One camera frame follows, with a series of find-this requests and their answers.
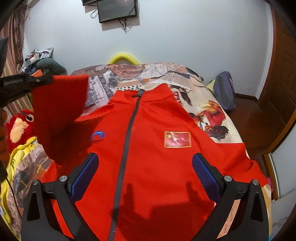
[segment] door frame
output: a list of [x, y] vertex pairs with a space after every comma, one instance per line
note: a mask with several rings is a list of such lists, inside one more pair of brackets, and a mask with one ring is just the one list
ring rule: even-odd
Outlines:
[[261, 91], [259, 100], [258, 100], [258, 106], [260, 107], [260, 105], [262, 104], [263, 98], [266, 94], [266, 90], [267, 90], [267, 86], [269, 84], [270, 81], [270, 77], [271, 77], [271, 73], [274, 67], [274, 60], [275, 60], [275, 56], [276, 56], [276, 43], [277, 43], [277, 39], [276, 39], [276, 14], [275, 14], [275, 10], [271, 7], [271, 15], [272, 15], [272, 23], [273, 23], [273, 28], [274, 28], [274, 42], [272, 45], [272, 53], [271, 53], [271, 60], [270, 60], [270, 65], [269, 65], [269, 70], [268, 70], [268, 74], [263, 86], [263, 89]]
[[270, 147], [266, 150], [266, 152], [262, 155], [262, 159], [265, 160], [265, 163], [267, 165], [269, 176], [271, 183], [274, 187], [273, 196], [274, 200], [277, 200], [280, 198], [279, 193], [279, 183], [276, 175], [276, 169], [271, 157], [271, 154], [280, 146], [280, 144], [285, 140], [285, 138], [288, 136], [292, 128], [294, 127], [296, 123], [296, 109], [294, 110], [290, 120], [286, 124], [283, 131], [279, 134], [279, 136], [275, 139], [275, 141], [270, 145]]

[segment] zipper pull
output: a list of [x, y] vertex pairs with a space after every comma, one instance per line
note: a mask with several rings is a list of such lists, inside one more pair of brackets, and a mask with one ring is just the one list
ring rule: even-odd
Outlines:
[[138, 94], [137, 94], [137, 95], [132, 95], [131, 97], [132, 97], [132, 98], [135, 98], [135, 97], [141, 97], [142, 94], [143, 94], [144, 92], [145, 92], [145, 90], [143, 90], [143, 89], [139, 89]]

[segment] curtain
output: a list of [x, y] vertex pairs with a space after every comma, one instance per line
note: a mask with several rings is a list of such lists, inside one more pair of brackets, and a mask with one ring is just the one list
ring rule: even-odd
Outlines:
[[[24, 47], [26, 9], [27, 1], [14, 11], [0, 32], [0, 38], [9, 38], [3, 77], [18, 74], [24, 62], [22, 50]], [[32, 108], [32, 105], [29, 98], [25, 96], [9, 104], [5, 110], [8, 111], [8, 116], [11, 116], [30, 108]]]

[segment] stuffed animal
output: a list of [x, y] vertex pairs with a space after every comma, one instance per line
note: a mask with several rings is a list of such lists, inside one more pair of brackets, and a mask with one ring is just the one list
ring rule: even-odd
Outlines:
[[11, 153], [19, 145], [36, 136], [34, 115], [30, 110], [22, 110], [14, 115], [6, 124], [8, 152]]

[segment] brown door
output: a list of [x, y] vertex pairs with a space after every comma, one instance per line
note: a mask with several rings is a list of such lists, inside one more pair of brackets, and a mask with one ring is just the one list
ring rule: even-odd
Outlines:
[[296, 42], [285, 23], [273, 14], [274, 59], [258, 104], [280, 133], [296, 108]]

